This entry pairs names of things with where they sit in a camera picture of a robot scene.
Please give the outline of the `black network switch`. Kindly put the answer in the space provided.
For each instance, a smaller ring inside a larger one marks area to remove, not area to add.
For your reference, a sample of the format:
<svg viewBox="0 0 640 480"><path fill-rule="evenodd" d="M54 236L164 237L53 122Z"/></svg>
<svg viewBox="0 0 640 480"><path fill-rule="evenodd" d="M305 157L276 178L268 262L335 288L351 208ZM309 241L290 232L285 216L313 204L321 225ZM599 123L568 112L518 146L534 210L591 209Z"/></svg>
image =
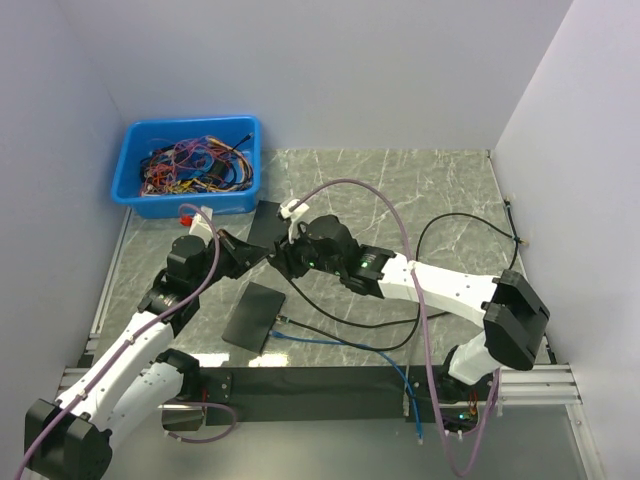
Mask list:
<svg viewBox="0 0 640 480"><path fill-rule="evenodd" d="M260 200L256 206L247 242L251 245L274 249L274 246L288 234L288 225L279 216L277 202Z"/></svg>
<svg viewBox="0 0 640 480"><path fill-rule="evenodd" d="M285 300L284 293L250 282L223 331L222 339L230 345L261 355Z"/></svg>

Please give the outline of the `black ethernet cable short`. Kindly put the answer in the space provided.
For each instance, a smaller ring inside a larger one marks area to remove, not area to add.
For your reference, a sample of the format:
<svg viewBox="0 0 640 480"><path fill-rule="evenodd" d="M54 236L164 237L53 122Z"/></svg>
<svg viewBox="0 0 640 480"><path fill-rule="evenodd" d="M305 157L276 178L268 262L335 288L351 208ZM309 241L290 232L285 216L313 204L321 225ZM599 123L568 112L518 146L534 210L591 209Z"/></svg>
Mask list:
<svg viewBox="0 0 640 480"><path fill-rule="evenodd" d="M304 329L328 340L359 350L382 353L407 346L415 336L419 324L417 317L375 324L347 320L313 302L305 307L303 313L280 313L277 319L285 325Z"/></svg>

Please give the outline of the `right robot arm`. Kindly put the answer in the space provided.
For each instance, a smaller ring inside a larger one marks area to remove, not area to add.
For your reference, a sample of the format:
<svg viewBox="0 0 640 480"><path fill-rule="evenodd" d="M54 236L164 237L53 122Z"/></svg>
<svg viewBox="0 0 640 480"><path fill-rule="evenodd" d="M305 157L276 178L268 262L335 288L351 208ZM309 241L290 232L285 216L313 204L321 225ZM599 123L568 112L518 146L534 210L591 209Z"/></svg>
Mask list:
<svg viewBox="0 0 640 480"><path fill-rule="evenodd" d="M391 250L360 244L336 216L306 223L282 213L286 234L270 260L286 278L310 270L332 274L351 292L380 299L424 303L480 328L454 348L440 387L461 399L489 372L500 367L534 367L550 311L528 280L506 269L499 276L474 275L431 266Z"/></svg>

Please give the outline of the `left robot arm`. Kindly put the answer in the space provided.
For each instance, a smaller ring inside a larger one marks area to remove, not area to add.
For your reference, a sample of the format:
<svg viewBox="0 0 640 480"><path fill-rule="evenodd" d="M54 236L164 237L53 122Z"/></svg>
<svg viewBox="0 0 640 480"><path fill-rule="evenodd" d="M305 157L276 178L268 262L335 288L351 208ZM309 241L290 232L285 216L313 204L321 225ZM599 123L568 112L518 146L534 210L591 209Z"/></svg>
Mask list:
<svg viewBox="0 0 640 480"><path fill-rule="evenodd" d="M55 400L29 408L18 469L48 479L99 479L116 447L152 410L199 397L198 360L169 345L198 311L202 292L241 277L267 254L224 230L174 240L117 340Z"/></svg>

